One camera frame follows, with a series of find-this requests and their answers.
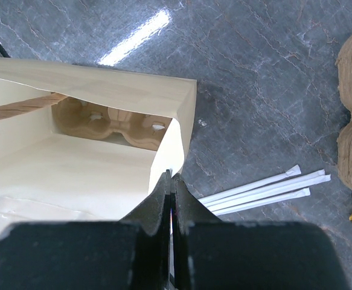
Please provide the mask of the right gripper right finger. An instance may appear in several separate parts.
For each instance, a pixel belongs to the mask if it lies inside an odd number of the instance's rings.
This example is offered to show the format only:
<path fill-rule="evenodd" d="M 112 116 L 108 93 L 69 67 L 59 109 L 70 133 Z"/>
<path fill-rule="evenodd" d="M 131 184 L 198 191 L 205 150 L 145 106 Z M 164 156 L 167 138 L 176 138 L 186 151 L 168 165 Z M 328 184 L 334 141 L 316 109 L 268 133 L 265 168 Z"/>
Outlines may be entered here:
<path fill-rule="evenodd" d="M 224 222 L 172 179 L 177 289 L 345 289 L 334 247 L 305 222 Z"/>

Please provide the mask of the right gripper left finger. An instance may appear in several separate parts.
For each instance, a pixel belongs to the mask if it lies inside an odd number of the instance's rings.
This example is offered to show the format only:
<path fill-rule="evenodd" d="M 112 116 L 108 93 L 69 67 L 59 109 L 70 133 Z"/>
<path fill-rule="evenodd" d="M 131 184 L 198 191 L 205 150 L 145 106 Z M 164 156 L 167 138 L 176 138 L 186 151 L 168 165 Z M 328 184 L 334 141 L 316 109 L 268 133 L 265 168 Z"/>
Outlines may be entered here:
<path fill-rule="evenodd" d="M 0 234 L 0 289 L 168 289 L 171 174 L 119 221 L 17 222 Z"/>

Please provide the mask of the beige paper bag with handles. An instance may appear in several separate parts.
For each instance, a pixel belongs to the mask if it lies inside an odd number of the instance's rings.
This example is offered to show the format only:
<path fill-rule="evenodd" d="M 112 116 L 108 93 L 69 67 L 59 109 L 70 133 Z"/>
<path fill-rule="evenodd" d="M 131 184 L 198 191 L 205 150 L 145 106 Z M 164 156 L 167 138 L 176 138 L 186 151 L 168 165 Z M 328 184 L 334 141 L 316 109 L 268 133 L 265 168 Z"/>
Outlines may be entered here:
<path fill-rule="evenodd" d="M 0 234 L 23 221 L 117 221 L 162 173 L 179 173 L 196 107 L 193 79 L 0 57 Z M 157 151 L 121 134 L 64 134 L 51 107 L 68 98 L 171 118 Z"/>

